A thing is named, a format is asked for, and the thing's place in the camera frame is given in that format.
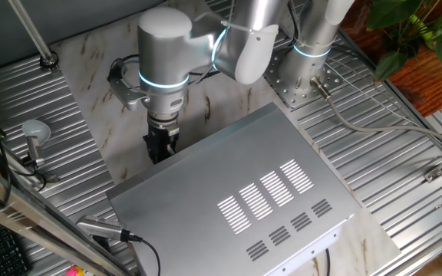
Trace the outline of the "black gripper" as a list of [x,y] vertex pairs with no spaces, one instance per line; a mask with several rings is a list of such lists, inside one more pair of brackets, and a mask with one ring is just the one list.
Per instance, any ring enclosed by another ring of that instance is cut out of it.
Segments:
[[148,122],[148,134],[143,138],[148,149],[148,156],[153,164],[157,164],[176,154],[176,142],[179,139],[180,127],[178,122],[154,123]]

